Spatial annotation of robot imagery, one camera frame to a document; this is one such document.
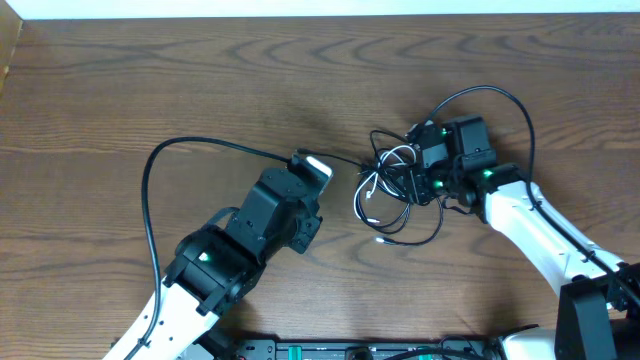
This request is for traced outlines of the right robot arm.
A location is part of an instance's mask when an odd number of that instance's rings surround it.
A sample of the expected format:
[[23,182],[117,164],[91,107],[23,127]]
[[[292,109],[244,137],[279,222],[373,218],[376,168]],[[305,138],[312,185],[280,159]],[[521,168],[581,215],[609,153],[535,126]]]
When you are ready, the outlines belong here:
[[507,237],[558,296],[556,325],[497,338],[499,359],[636,359],[639,267],[586,237],[515,164],[499,164],[477,115],[425,121],[406,138],[417,154],[407,180],[423,200],[450,196]]

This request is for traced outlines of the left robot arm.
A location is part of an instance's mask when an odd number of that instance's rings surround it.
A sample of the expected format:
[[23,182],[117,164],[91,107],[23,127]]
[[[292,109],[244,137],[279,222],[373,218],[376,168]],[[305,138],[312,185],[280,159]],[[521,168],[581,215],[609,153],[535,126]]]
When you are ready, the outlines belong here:
[[258,283],[281,248],[304,253],[319,230],[318,197],[333,176],[312,157],[264,170],[240,208],[186,236],[159,294],[107,353],[109,359],[176,359]]

